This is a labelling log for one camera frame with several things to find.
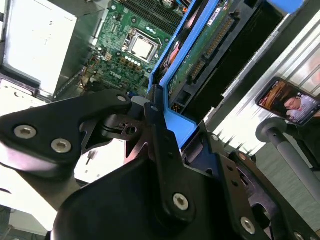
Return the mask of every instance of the smartphone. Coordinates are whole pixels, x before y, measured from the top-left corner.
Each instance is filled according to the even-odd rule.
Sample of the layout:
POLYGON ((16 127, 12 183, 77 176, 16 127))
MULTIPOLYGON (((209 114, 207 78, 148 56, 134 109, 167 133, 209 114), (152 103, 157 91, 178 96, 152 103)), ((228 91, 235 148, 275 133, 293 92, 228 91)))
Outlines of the smartphone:
POLYGON ((320 111, 319 97, 313 97, 280 77, 272 79, 255 103, 298 126, 305 125, 320 111))

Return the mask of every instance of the motherboard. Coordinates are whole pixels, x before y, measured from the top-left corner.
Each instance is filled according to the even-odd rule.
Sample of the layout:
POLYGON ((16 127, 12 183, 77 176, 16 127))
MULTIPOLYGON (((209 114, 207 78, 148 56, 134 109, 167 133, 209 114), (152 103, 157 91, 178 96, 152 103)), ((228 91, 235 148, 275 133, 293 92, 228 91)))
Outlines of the motherboard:
MULTIPOLYGON (((188 84, 196 83, 198 74, 206 64, 206 59, 212 58, 215 54, 215 50, 219 47, 219 44, 223 42, 223 38, 226 37, 227 31, 230 30, 236 22, 235 18, 232 18, 231 16, 225 19, 226 15, 230 14, 229 8, 233 2, 234 0, 224 0, 218 5, 215 12, 207 22, 206 27, 197 39, 197 42, 188 53, 173 79, 169 82, 169 97, 172 96, 186 78, 188 79, 188 84)), ((177 106, 173 106, 172 109, 179 112, 177 106)))
POLYGON ((184 11, 183 5, 172 8, 157 0, 111 1, 87 77, 129 96, 145 96, 149 75, 184 11))

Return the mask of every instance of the silver screw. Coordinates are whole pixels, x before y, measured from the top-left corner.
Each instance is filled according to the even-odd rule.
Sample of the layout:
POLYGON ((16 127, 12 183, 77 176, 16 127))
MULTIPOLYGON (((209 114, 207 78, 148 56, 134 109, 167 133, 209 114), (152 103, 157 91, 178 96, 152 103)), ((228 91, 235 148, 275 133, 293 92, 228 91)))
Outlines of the silver screw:
POLYGON ((241 225, 242 227, 251 235, 254 235, 256 233, 256 228, 254 224, 245 216, 241 218, 241 225))
POLYGON ((295 236, 295 238, 297 239, 297 240, 304 240, 304 238, 302 237, 302 235, 300 234, 300 233, 298 233, 298 232, 294 232, 294 236, 295 236))
POLYGON ((247 160, 247 157, 244 154, 239 153, 238 155, 239 155, 239 158, 241 158, 243 161, 247 160))
POLYGON ((173 203, 181 211, 186 211, 189 208, 188 199, 181 193, 176 193, 173 196, 173 203))
POLYGON ((155 106, 151 106, 151 108, 152 108, 153 110, 155 110, 156 112, 159 111, 158 108, 156 108, 155 106))
POLYGON ((218 138, 217 135, 212 134, 212 138, 213 138, 213 140, 215 140, 215 141, 219 141, 219 138, 218 138))
POLYGON ((29 125, 20 125, 14 129, 14 134, 21 139, 32 139, 37 135, 37 130, 29 125))
POLYGON ((53 140, 53 142, 51 143, 51 147, 58 154, 66 154, 70 152, 72 145, 68 140, 58 138, 53 140))
POLYGON ((118 96, 118 99, 121 101, 121 102, 126 102, 127 100, 123 97, 123 96, 118 96))

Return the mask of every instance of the metal pipe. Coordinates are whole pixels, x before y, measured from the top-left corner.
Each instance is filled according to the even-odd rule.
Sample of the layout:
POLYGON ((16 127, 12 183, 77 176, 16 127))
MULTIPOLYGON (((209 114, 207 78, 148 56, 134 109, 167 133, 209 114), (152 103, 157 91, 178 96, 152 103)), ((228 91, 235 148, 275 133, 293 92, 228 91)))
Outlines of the metal pipe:
POLYGON ((320 180, 311 171, 298 151, 276 127, 269 129, 266 135, 313 198, 320 203, 320 180))

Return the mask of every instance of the metal panel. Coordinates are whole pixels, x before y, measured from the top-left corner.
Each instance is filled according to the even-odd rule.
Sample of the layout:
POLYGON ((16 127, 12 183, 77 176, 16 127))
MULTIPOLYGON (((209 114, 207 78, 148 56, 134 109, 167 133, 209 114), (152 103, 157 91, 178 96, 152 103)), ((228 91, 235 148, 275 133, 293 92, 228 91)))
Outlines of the metal panel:
POLYGON ((52 97, 86 61, 103 8, 77 0, 6 2, 1 72, 52 97))
MULTIPOLYGON (((256 96, 274 76, 287 79, 313 96, 319 95, 319 43, 320 11, 213 132, 233 148, 254 155, 265 145, 256 138, 257 126, 264 119, 273 116, 255 104, 256 96)), ((260 54, 257 52, 252 59, 254 61, 251 61, 249 65, 254 64, 260 54)), ((234 86, 237 85, 237 81, 243 79, 242 74, 235 81, 234 86)), ((234 86, 231 86, 224 97, 233 92, 232 87, 234 86)))

